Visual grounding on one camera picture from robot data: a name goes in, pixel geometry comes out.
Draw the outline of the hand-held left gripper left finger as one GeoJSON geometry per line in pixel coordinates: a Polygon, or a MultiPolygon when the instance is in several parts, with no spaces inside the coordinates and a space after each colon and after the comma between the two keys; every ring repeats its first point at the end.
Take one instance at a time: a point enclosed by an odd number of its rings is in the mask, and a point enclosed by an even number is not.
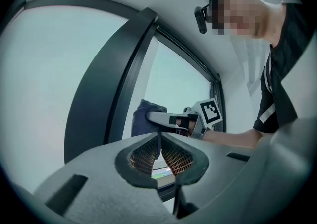
{"type": "Polygon", "coordinates": [[[116,170],[118,153],[155,138],[155,134],[135,136],[89,149],[49,176],[34,196],[48,207],[56,207],[71,191],[73,177],[86,178],[83,187],[62,216],[79,224],[175,224],[177,219],[164,206],[156,189],[129,184],[116,170]]]}

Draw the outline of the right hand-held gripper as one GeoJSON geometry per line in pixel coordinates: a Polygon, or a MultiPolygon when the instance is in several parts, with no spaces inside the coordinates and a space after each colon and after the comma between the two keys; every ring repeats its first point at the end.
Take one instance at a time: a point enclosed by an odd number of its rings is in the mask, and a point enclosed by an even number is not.
{"type": "Polygon", "coordinates": [[[215,98],[196,102],[192,107],[185,107],[183,114],[173,114],[165,112],[147,112],[148,121],[169,128],[187,130],[188,126],[179,126],[177,120],[195,120],[195,126],[191,133],[191,138],[202,140],[203,135],[208,130],[213,130],[213,126],[221,121],[222,115],[215,98]]]}

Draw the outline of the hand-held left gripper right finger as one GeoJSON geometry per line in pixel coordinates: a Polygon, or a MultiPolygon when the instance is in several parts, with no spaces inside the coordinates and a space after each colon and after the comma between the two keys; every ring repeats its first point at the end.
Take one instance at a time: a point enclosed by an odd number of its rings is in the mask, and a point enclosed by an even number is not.
{"type": "Polygon", "coordinates": [[[253,149],[161,134],[161,153],[175,176],[173,214],[183,218],[215,199],[239,174],[253,149]]]}

